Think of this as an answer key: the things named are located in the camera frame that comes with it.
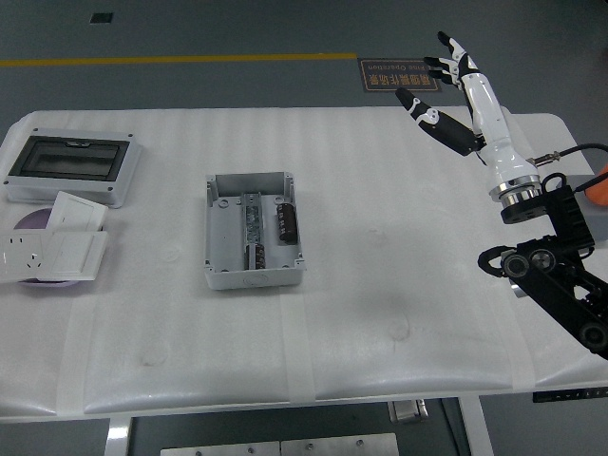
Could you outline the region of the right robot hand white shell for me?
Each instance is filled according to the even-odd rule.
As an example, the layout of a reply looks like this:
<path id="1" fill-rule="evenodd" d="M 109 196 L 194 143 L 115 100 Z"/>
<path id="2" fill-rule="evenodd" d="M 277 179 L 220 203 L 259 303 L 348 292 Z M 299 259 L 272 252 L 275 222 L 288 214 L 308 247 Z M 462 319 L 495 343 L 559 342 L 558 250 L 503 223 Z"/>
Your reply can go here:
<path id="1" fill-rule="evenodd" d="M 422 102 L 411 91 L 400 87 L 395 95 L 416 124 L 431 138 L 456 153 L 471 153 L 489 170 L 489 195 L 495 201 L 511 195 L 536 196 L 541 182 L 537 167 L 516 150 L 501 105 L 488 78 L 468 52 L 444 32 L 437 33 L 449 58 L 427 57 L 429 76 L 455 86 L 465 95 L 472 126 L 467 127 L 445 112 Z"/>

